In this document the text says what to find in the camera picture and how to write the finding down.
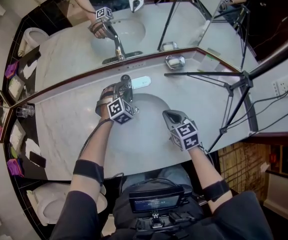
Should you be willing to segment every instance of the black cable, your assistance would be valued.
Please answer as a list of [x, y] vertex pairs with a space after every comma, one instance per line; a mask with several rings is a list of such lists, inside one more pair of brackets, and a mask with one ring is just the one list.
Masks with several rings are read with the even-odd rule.
[[82, 149], [80, 150], [79, 155], [78, 155], [78, 159], [80, 159], [80, 157], [81, 157], [81, 155], [82, 155], [82, 153], [83, 153], [86, 145], [89, 143], [89, 141], [90, 141], [90, 139], [92, 138], [93, 134], [98, 130], [98, 128], [100, 128], [100, 126], [101, 126], [102, 124], [104, 124], [104, 123], [106, 123], [106, 122], [109, 122], [109, 121], [111, 121], [111, 119], [105, 119], [104, 121], [100, 122], [100, 123], [95, 127], [95, 129], [91, 132], [91, 134], [90, 134], [90, 135], [88, 136], [88, 138], [86, 139], [86, 141], [85, 141]]
[[235, 120], [234, 122], [231, 122], [230, 124], [226, 125], [225, 127], [231, 126], [231, 125], [237, 123], [238, 121], [242, 120], [245, 116], [247, 116], [247, 114], [250, 112], [250, 110], [253, 108], [253, 106], [254, 106], [256, 103], [258, 103], [258, 102], [270, 101], [270, 100], [278, 99], [278, 98], [281, 98], [281, 97], [284, 98], [285, 96], [287, 96], [287, 94], [288, 94], [288, 90], [287, 90], [285, 93], [281, 94], [281, 95], [274, 96], [274, 97], [270, 97], [270, 98], [263, 98], [263, 99], [259, 99], [259, 100], [255, 101], [255, 102], [253, 102], [253, 104], [248, 108], [248, 110], [246, 111], [246, 113], [245, 113], [241, 118]]
[[285, 98], [285, 97], [288, 95], [288, 91], [285, 92], [285, 93], [283, 93], [283, 95], [284, 95], [283, 97], [278, 98], [277, 100], [272, 101], [270, 104], [267, 105], [266, 108], [264, 108], [264, 109], [261, 110], [260, 112], [258, 112], [258, 113], [256, 113], [255, 115], [252, 115], [252, 116], [244, 119], [243, 121], [239, 122], [238, 124], [235, 124], [235, 125], [233, 125], [233, 126], [231, 126], [231, 127], [228, 127], [227, 130], [232, 129], [232, 128], [236, 127], [236, 126], [239, 126], [240, 124], [244, 123], [245, 121], [247, 121], [247, 120], [249, 120], [249, 119], [251, 119], [251, 118], [253, 118], [253, 117], [258, 116], [259, 114], [261, 114], [262, 112], [264, 112], [265, 110], [267, 110], [273, 103], [278, 102], [279, 100]]
[[261, 132], [261, 131], [266, 130], [267, 128], [271, 127], [272, 125], [276, 124], [277, 122], [281, 121], [283, 118], [286, 118], [287, 116], [288, 116], [288, 113], [283, 115], [281, 118], [277, 119], [275, 122], [271, 123], [270, 125], [264, 127], [263, 129], [257, 130], [256, 132], [252, 133], [250, 136], [248, 136], [248, 138], [253, 136], [253, 135], [255, 135], [255, 134], [257, 134], [257, 133], [259, 133], [259, 132]]

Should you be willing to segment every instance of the black sleeve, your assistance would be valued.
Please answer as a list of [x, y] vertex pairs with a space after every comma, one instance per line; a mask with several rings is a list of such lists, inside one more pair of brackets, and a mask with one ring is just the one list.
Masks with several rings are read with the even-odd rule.
[[213, 223], [226, 239], [273, 240], [270, 226], [252, 191], [238, 194], [219, 206], [213, 214]]
[[71, 191], [50, 240], [96, 240], [101, 238], [96, 203], [88, 194]]

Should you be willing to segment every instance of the purple towel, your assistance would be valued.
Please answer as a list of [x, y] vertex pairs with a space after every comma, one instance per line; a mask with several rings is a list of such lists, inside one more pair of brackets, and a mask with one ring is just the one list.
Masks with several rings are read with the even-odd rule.
[[11, 79], [15, 75], [18, 67], [19, 67], [19, 61], [16, 61], [15, 63], [13, 63], [11, 65], [8, 65], [7, 69], [5, 71], [5, 74], [4, 74], [6, 76], [6, 78]]
[[12, 174], [13, 176], [19, 175], [21, 177], [24, 177], [19, 159], [10, 159], [7, 161], [6, 164], [10, 171], [10, 174]]

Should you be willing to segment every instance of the white sink basin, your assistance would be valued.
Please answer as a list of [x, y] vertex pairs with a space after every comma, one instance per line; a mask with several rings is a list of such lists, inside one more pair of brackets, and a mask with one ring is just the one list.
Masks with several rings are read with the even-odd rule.
[[137, 107], [139, 113], [135, 112], [134, 118], [125, 124], [114, 123], [108, 140], [109, 152], [115, 157], [123, 154], [130, 159], [165, 152], [165, 145], [171, 142], [162, 112], [169, 110], [169, 106], [159, 97], [146, 93], [134, 94], [131, 106]]
[[[112, 20], [112, 26], [118, 34], [125, 53], [139, 50], [139, 43], [146, 33], [145, 27], [140, 21], [134, 19]], [[94, 37], [91, 41], [91, 47], [94, 53], [102, 59], [116, 56], [114, 41], [109, 38], [98, 39]]]

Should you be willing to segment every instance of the phone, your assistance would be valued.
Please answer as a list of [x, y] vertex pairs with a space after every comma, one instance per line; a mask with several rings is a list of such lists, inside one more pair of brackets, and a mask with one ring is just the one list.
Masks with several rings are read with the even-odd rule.
[[33, 163], [37, 164], [40, 167], [45, 168], [46, 166], [46, 159], [32, 151], [29, 152], [29, 160], [31, 160]]

